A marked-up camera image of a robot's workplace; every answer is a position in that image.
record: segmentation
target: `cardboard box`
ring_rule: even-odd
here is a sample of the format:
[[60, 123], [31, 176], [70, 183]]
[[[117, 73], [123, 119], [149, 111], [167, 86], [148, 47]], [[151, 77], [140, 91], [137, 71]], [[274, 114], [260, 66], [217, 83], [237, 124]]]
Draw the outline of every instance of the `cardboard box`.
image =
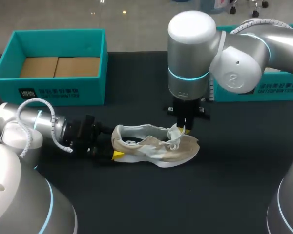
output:
[[26, 58], [20, 78], [52, 78], [58, 57]]
[[[218, 27], [218, 30], [230, 32], [236, 26]], [[293, 100], [293, 74], [287, 72], [276, 72], [267, 69], [259, 84], [246, 94], [235, 94], [228, 92], [218, 85], [214, 80], [214, 101], [280, 101]]]
[[0, 97], [13, 104], [43, 98], [54, 106], [103, 105], [107, 62], [103, 29], [14, 31], [0, 59]]
[[100, 58], [59, 58], [54, 77], [96, 77]]

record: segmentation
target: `shoe insole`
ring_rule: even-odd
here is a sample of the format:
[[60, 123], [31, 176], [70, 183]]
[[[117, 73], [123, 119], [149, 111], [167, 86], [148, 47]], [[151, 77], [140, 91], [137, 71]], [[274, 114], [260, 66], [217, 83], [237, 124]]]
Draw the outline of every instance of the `shoe insole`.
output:
[[140, 139], [140, 138], [136, 138], [136, 137], [130, 137], [130, 136], [125, 136], [122, 137], [123, 142], [130, 144], [130, 145], [134, 145], [134, 144], [138, 144], [139, 142], [143, 141], [144, 139]]

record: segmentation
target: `cardboard bottom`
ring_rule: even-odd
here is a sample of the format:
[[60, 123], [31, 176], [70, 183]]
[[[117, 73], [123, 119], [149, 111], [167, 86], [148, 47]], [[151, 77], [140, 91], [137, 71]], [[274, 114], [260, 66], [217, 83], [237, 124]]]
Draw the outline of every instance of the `cardboard bottom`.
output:
[[97, 57], [36, 57], [26, 58], [20, 78], [97, 77], [100, 58]]

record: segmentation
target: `gray robot arm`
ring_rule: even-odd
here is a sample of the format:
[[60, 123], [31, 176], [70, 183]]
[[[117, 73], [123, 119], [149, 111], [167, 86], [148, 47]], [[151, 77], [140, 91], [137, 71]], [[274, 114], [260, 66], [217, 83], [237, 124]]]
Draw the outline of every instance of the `gray robot arm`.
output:
[[181, 100], [195, 100], [214, 78], [230, 92], [246, 93], [258, 84], [266, 67], [293, 73], [293, 29], [276, 20], [259, 20], [230, 34], [218, 32], [205, 13], [176, 15], [168, 26], [170, 92]]

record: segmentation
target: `tiled floor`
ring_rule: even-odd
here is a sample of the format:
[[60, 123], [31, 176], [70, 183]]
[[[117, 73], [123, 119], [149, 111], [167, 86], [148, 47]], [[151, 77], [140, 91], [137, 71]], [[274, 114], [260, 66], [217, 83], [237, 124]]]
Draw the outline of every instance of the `tiled floor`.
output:
[[[213, 15], [217, 25], [249, 18], [247, 5], [239, 1], [236, 15]], [[293, 23], [293, 0], [268, 1], [262, 18]], [[190, 9], [193, 2], [171, 0], [0, 0], [0, 53], [12, 30], [98, 27], [106, 30], [109, 51], [166, 50], [170, 19]]]

